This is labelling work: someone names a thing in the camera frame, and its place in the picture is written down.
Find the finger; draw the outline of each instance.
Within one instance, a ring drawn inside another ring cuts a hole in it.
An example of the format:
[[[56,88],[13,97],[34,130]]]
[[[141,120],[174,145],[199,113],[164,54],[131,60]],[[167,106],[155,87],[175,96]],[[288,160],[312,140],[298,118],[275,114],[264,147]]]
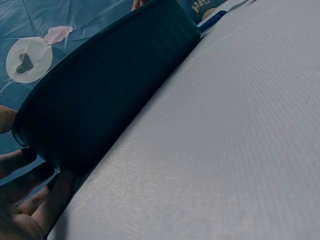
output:
[[[145,5],[145,4],[147,4],[147,3],[149,3],[149,2],[151,2],[151,0],[140,0],[140,1],[141,1],[140,7]]]
[[[1,189],[6,193],[8,200],[15,204],[24,199],[38,185],[55,173],[54,167],[47,162],[36,166],[30,172],[6,183]]]
[[[31,216],[47,236],[56,224],[73,195],[76,177],[70,171],[63,171],[49,196]]]
[[[15,170],[27,166],[36,158],[36,152],[29,147],[0,155],[0,179],[10,175]]]
[[[16,113],[15,110],[0,105],[0,134],[11,130],[15,122]]]
[[[37,208],[43,203],[43,201],[47,198],[50,191],[53,189],[55,182],[59,177],[59,173],[51,179],[51,181],[42,188],[39,192],[27,198],[23,202],[21,202],[17,207],[21,213],[27,214],[31,216],[37,210]]]
[[[131,11],[136,10],[140,7],[140,0],[133,0]]]

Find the fabric texture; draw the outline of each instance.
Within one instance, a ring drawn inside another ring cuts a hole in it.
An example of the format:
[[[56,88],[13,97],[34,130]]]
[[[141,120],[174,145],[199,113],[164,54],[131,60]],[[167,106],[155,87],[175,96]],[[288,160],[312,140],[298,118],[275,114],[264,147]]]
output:
[[[224,16],[48,239],[318,240],[319,11],[256,0]]]

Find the fingernail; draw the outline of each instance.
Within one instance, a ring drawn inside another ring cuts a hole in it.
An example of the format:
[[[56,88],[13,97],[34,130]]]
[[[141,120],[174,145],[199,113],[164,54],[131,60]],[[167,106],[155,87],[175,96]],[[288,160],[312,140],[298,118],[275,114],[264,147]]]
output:
[[[26,147],[21,149],[24,157],[28,160],[36,160],[37,153],[35,150],[33,150],[31,147]]]

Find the cartoon print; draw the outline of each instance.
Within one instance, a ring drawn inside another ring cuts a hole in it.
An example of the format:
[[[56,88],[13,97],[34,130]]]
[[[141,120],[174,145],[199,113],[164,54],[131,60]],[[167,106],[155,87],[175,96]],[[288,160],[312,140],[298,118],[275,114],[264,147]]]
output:
[[[16,41],[8,52],[5,67],[15,82],[29,84],[42,78],[53,61],[52,45],[62,42],[73,31],[71,26],[51,27],[44,38],[25,37]]]

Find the bowl rim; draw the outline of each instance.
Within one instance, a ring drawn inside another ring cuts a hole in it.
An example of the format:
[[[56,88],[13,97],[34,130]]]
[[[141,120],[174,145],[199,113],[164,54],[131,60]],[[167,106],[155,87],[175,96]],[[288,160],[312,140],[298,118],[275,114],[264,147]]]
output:
[[[23,118],[24,113],[30,106],[30,103],[34,99],[34,97],[37,95],[39,90],[51,79],[51,77],[58,72],[61,68],[64,67],[64,65],[74,58],[78,56],[80,52],[82,52],[85,48],[87,48],[89,45],[91,45],[93,42],[95,42],[97,39],[100,38],[100,36],[105,35],[105,34],[110,34],[112,33],[113,29],[118,28],[122,24],[125,24],[132,18],[134,18],[136,15],[140,14],[142,11],[145,9],[149,9],[152,7],[155,7],[158,4],[162,4],[163,2],[171,2],[171,4],[177,4],[177,0],[152,0],[145,5],[139,7],[138,9],[129,12],[125,16],[119,18],[118,20],[114,21],[92,37],[90,37],[87,41],[85,41],[83,44],[81,44],[79,47],[77,47],[75,50],[73,50],[70,54],[65,56],[61,61],[59,61],[55,66],[53,66],[40,80],[38,80],[38,83],[34,86],[34,88],[31,90],[31,92],[28,94],[28,96],[25,98],[23,101],[21,107],[19,108],[15,121],[11,130],[12,136],[14,139],[22,146],[22,147],[27,147],[27,145],[24,143],[24,141],[21,140],[17,133],[17,127],[19,126],[19,123],[21,121],[21,118]]]

